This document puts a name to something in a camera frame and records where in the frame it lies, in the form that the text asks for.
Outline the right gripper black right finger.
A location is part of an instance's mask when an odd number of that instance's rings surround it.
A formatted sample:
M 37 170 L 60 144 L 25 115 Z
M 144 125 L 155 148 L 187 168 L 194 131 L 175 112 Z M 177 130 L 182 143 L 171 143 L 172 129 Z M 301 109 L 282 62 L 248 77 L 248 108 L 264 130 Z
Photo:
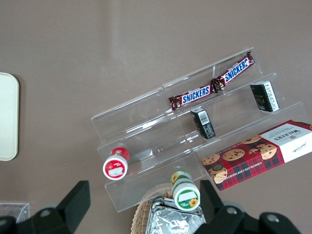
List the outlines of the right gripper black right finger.
M 200 206 L 206 223 L 196 234 L 299 234 L 284 215 L 265 212 L 253 218 L 234 205 L 224 205 L 208 180 L 200 182 Z

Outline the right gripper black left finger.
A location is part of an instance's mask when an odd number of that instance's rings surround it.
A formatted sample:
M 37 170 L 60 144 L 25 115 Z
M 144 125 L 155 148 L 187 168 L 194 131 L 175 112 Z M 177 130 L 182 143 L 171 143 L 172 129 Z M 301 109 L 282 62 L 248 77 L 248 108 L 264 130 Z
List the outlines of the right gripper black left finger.
M 12 216 L 0 218 L 2 234 L 73 234 L 90 208 L 88 180 L 79 181 L 54 208 L 38 211 L 29 219 L 17 223 Z

